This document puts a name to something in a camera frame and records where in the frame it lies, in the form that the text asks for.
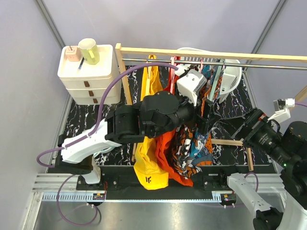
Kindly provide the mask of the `pink cube holder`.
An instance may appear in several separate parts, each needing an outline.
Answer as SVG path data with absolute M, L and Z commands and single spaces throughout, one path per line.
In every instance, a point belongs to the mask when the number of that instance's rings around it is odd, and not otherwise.
M 78 62 L 81 60 L 81 53 L 77 46 L 68 46 L 65 50 L 65 56 L 70 62 Z

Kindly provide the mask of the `mint green hanger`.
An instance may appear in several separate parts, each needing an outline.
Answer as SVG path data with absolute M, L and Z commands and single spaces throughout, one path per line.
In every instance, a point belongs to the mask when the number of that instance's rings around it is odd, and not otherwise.
M 211 90 L 210 90 L 208 99 L 211 102 L 215 101 L 215 91 L 216 91 L 216 87 L 218 85 L 219 79 L 220 79 L 220 77 L 223 76 L 223 73 L 224 73 L 225 59 L 219 59 L 218 63 L 221 64 L 221 65 L 212 66 L 212 73 L 211 73 L 211 77 L 210 77 Z

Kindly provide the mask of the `blue pen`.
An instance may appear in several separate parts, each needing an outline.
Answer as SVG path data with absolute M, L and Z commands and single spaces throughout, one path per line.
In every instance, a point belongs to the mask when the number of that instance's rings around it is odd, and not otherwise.
M 81 59 L 77 71 L 80 71 L 80 70 L 81 70 L 81 68 L 82 68 L 82 66 L 83 66 L 83 63 L 84 63 L 84 57 Z

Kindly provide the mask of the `thin pink hanger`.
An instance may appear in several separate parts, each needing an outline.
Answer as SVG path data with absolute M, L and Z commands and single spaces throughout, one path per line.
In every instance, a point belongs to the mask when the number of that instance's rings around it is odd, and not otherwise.
M 203 59 L 200 59 L 200 66 L 199 66 L 199 73 L 201 73 L 203 70 Z

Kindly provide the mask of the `black orange patterned shorts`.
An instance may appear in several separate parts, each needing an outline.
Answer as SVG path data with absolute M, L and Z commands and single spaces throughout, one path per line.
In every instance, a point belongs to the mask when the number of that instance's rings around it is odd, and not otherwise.
M 179 99 L 181 121 L 175 131 L 170 164 L 180 176 L 188 179 L 199 172 L 199 169 L 192 165 L 195 157 L 192 154 L 192 146 L 195 145 L 195 136 L 198 131 L 195 121 L 199 105 L 198 92 L 206 80 L 191 65 L 180 64 L 177 67 L 174 93 Z

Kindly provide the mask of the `white laundry basket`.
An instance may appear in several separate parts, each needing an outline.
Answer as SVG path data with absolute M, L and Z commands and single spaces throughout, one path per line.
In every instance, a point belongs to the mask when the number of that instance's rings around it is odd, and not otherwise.
M 204 51 L 208 53 L 212 53 L 212 51 L 201 50 L 192 47 L 181 47 L 178 50 L 185 50 L 185 51 Z M 181 57 L 181 60 L 191 60 L 191 57 Z M 232 64 L 241 64 L 237 59 L 226 59 L 226 63 Z M 218 96 L 218 103 L 221 104 L 227 98 L 227 96 L 237 88 L 238 84 L 240 83 L 242 77 L 242 68 L 241 67 L 226 67 L 223 74 L 223 79 L 220 88 L 220 94 Z

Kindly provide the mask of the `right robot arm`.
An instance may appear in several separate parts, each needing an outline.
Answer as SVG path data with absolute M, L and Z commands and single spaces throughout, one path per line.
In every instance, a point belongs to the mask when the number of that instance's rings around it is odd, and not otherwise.
M 305 230 L 307 228 L 307 124 L 292 122 L 284 134 L 274 130 L 260 109 L 223 121 L 227 133 L 245 147 L 256 147 L 282 167 L 280 178 L 286 190 L 284 212 L 278 211 L 251 188 L 241 173 L 225 173 L 218 185 L 232 189 L 253 215 L 256 230 Z

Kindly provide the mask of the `blue patterned shorts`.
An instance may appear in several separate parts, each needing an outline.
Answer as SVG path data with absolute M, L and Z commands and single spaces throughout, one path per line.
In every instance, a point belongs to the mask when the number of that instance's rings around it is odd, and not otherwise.
M 203 74 L 208 80 L 206 85 L 199 92 L 199 99 L 209 100 L 208 96 L 211 90 L 210 77 L 212 73 L 212 66 L 203 66 L 201 74 Z M 220 88 L 223 77 L 220 77 L 218 85 L 215 91 L 215 103 L 220 94 Z M 193 142 L 190 147 L 191 162 L 189 166 L 191 168 L 197 168 L 205 165 L 212 165 L 213 163 L 213 147 L 211 141 L 210 131 L 207 134 L 194 133 Z

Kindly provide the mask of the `green mug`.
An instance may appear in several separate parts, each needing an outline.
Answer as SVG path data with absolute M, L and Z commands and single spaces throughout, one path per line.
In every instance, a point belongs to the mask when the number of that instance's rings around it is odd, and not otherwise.
M 82 39 L 78 43 L 78 48 L 80 49 L 82 56 L 88 64 L 96 65 L 100 61 L 98 47 L 94 39 Z

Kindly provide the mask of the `yellow shorts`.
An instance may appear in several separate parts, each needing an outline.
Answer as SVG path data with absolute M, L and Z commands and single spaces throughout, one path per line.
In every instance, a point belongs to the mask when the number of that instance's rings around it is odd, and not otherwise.
M 145 97 L 145 74 L 142 75 L 141 100 Z M 160 82 L 159 68 L 152 67 L 152 87 L 151 95 L 163 89 Z M 156 140 L 145 137 L 142 143 L 137 144 L 135 152 L 135 164 L 133 166 L 140 184 L 147 190 L 158 190 L 166 188 L 166 173 L 158 166 L 155 156 Z

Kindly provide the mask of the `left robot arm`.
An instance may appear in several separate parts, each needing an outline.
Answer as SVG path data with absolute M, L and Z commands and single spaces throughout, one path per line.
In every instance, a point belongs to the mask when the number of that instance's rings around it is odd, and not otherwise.
M 145 189 L 165 188 L 170 179 L 192 187 L 191 177 L 200 171 L 201 164 L 191 164 L 189 157 L 203 148 L 212 150 L 209 130 L 218 120 L 220 116 L 210 102 L 192 104 L 186 96 L 160 91 L 115 109 L 82 135 L 60 136 L 55 166 L 82 175 L 97 190 L 104 181 L 94 154 L 137 143 L 134 171 Z

